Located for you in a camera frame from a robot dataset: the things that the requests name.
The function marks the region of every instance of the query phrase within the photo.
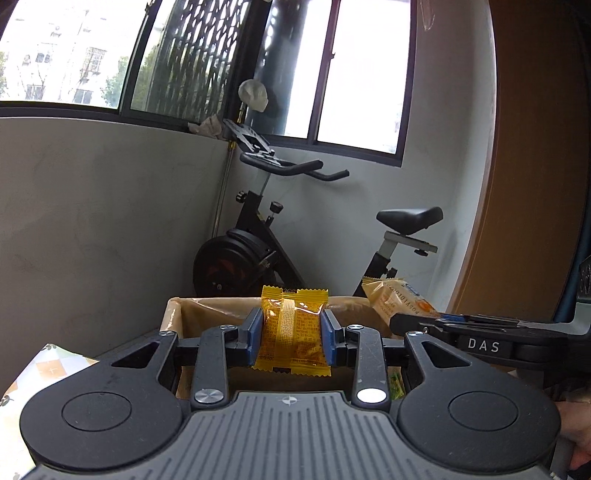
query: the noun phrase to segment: metal pole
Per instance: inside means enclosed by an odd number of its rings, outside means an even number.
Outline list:
[[[242,103],[240,112],[238,113],[238,123],[241,123],[245,117],[246,105]],[[213,218],[212,238],[217,236],[217,231],[220,226],[220,218],[222,217],[223,199],[226,196],[226,188],[228,186],[228,178],[230,177],[230,167],[232,166],[232,156],[236,150],[236,142],[230,140],[228,142],[228,153],[226,155],[226,163],[224,163],[224,171],[222,177],[222,184],[220,185],[219,194],[217,196],[216,214]]]

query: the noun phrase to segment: silver screw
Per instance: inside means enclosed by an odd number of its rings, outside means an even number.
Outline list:
[[[223,393],[215,388],[202,388],[194,398],[198,403],[217,403],[223,400]]]

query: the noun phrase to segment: bike seat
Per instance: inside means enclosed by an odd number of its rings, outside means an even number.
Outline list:
[[[376,218],[401,235],[412,235],[443,220],[443,210],[439,207],[382,210]]]

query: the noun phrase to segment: gray ribbed plate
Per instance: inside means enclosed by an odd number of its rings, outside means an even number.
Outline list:
[[[220,410],[194,413],[178,438],[140,465],[74,475],[39,467],[26,480],[314,480],[474,478],[430,463],[382,412],[351,407],[340,393],[240,393]],[[490,478],[547,479],[540,467]]]

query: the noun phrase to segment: human hand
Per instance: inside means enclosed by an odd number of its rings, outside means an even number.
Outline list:
[[[591,404],[560,401],[556,402],[562,427],[560,433],[576,443],[570,469],[576,470],[591,462]]]

